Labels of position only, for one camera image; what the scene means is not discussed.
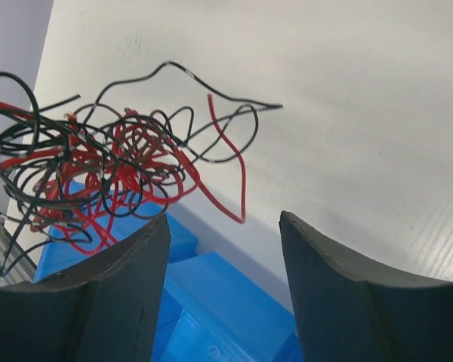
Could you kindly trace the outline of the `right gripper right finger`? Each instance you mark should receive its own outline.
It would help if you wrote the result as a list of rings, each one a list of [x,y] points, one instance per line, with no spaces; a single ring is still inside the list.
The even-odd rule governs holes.
[[[453,361],[453,282],[375,261],[294,213],[279,218],[306,361]]]

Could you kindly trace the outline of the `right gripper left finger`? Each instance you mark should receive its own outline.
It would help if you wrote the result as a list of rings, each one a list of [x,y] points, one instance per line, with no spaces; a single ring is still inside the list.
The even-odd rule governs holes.
[[[157,216],[37,283],[0,287],[0,361],[148,361],[170,242]]]

